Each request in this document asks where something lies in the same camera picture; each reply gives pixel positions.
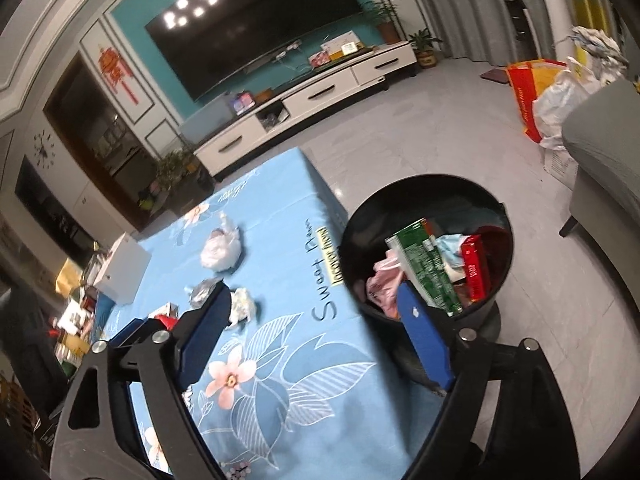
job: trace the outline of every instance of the tv stand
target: tv stand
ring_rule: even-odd
[[[385,75],[409,66],[415,70],[416,59],[407,41],[345,60],[254,108],[194,153],[210,174],[217,175],[292,126],[358,92],[386,83]]]

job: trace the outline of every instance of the trash can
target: trash can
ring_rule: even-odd
[[[504,205],[491,193],[470,180],[446,174],[416,175],[389,184],[367,198],[348,221],[338,248],[344,282],[396,364],[412,379],[428,383],[402,323],[385,316],[367,299],[365,290],[367,278],[374,275],[373,265],[385,258],[385,240],[421,218],[438,235],[470,235],[492,228],[500,233],[494,237],[497,244],[485,247],[492,278],[490,293],[450,318],[455,330],[480,330],[494,310],[495,297],[513,260],[513,232]]]

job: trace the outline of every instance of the blue tablecloth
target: blue tablecloth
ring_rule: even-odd
[[[169,301],[188,309],[190,288],[215,275],[200,252],[219,210],[243,244],[225,283],[246,287],[258,315],[225,330],[185,395],[214,457],[230,478],[401,478],[442,400],[398,375],[332,271],[347,215],[300,150],[141,242],[152,254],[148,269],[134,303],[114,307],[105,336]],[[152,463],[166,468],[139,384],[132,397]]]

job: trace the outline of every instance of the blue pad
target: blue pad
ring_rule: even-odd
[[[414,344],[424,371],[431,381],[448,390],[455,379],[451,371],[449,348],[429,319],[420,296],[407,282],[402,282],[398,288],[397,303],[402,324]]]

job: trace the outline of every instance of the drawer handle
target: drawer handle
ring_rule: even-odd
[[[329,92],[333,92],[335,90],[335,85],[329,86],[329,88],[325,88],[324,90],[319,91],[317,94],[310,95],[307,99],[318,99],[320,96],[324,94],[328,94]]]
[[[385,66],[393,65],[393,63],[397,63],[398,61],[399,61],[399,59],[396,57],[395,59],[392,59],[391,61],[387,61],[386,63],[383,63],[382,65],[375,66],[374,68],[375,69],[384,68]]]
[[[228,143],[228,145],[226,145],[224,148],[220,148],[218,150],[218,153],[225,153],[228,152],[232,147],[234,147],[238,142],[240,142],[242,140],[242,136],[238,137],[237,139],[232,140],[230,143]]]

